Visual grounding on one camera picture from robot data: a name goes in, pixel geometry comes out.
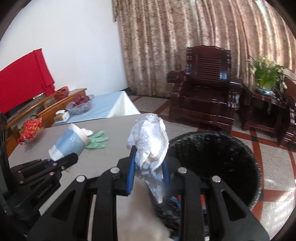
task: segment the white crumpled tissue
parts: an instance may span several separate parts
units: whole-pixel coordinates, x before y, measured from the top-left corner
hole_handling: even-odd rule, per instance
[[[158,203],[163,201],[165,187],[161,164],[168,150],[168,135],[163,120],[154,115],[146,115],[137,120],[128,137],[127,148],[136,146],[136,175],[144,178]]]

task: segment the dark wooden armchair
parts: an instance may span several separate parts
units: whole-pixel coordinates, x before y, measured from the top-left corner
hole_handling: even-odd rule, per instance
[[[231,76],[230,51],[216,46],[187,48],[185,71],[170,71],[170,116],[214,124],[230,132],[242,81]]]

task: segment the tissue box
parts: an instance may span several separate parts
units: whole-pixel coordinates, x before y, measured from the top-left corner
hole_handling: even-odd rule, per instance
[[[56,116],[54,117],[55,123],[62,123],[67,121],[70,118],[69,112],[65,110],[59,110],[56,112]]]

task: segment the silver screw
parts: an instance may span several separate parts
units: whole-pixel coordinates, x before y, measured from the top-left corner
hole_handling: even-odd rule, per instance
[[[85,176],[80,175],[80,176],[76,177],[76,181],[79,182],[79,183],[84,182],[85,181]]]
[[[110,172],[113,173],[113,174],[116,174],[116,173],[119,173],[120,169],[118,167],[112,167],[110,169]]]
[[[179,167],[178,172],[181,174],[185,174],[187,172],[187,169],[185,167]]]
[[[213,176],[213,177],[212,177],[212,180],[213,180],[213,182],[215,182],[215,183],[219,183],[219,182],[221,182],[221,178],[220,178],[219,176]]]

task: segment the blue gripper pad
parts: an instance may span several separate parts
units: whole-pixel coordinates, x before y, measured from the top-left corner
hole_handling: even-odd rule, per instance
[[[136,156],[136,147],[133,146],[131,149],[131,153],[130,153],[130,158],[131,158],[131,162],[130,162],[130,168],[129,168],[129,172],[127,175],[127,194],[130,195],[132,189],[133,189],[133,181],[134,181],[134,176],[135,176],[135,170],[136,170],[136,164],[135,164],[135,156]],[[166,189],[169,189],[170,186],[170,174],[168,171],[168,167],[166,164],[166,161],[164,159],[163,163],[161,164],[161,168],[163,171],[163,182],[165,184]]]

